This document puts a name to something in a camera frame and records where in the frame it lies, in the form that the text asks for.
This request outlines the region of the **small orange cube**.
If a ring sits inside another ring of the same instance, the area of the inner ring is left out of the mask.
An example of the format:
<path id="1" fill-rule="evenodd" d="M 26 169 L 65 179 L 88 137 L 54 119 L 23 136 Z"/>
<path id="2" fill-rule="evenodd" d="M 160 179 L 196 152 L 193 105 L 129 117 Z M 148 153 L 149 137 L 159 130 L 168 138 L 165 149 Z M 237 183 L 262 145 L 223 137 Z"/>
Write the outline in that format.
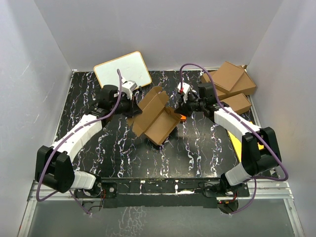
<path id="1" fill-rule="evenodd" d="M 186 120 L 187 120 L 187 117 L 184 115 L 181 115 L 180 122 L 185 122 Z"/>

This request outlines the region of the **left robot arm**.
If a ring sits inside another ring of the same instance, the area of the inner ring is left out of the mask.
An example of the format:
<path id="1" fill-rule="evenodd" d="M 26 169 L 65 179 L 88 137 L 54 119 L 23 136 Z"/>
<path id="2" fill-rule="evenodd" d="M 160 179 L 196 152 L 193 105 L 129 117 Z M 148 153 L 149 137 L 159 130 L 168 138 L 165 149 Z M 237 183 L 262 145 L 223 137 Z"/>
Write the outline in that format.
<path id="1" fill-rule="evenodd" d="M 75 171 L 73 160 L 84 145 L 111 121 L 113 115 L 132 118 L 142 113 L 133 94 L 137 88 L 133 81 L 123 83 L 121 88 L 103 86 L 98 100 L 63 138 L 49 147 L 38 149 L 35 180 L 60 193 L 83 189 L 91 197 L 100 195 L 100 179 L 90 172 Z"/>

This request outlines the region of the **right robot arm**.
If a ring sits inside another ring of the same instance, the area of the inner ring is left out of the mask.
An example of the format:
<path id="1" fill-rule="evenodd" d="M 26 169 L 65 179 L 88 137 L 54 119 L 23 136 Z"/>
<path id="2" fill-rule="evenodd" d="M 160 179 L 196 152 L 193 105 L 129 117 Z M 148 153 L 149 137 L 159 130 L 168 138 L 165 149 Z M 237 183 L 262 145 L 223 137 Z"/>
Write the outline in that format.
<path id="1" fill-rule="evenodd" d="M 251 124 L 228 104 L 217 101 L 210 83 L 199 84 L 198 92 L 194 92 L 189 84 L 181 82 L 176 91 L 180 94 L 176 113 L 189 117 L 193 112 L 202 112 L 241 143 L 241 161 L 221 175 L 219 183 L 210 187 L 212 192 L 231 196 L 245 181 L 279 166 L 281 158 L 274 130 Z"/>

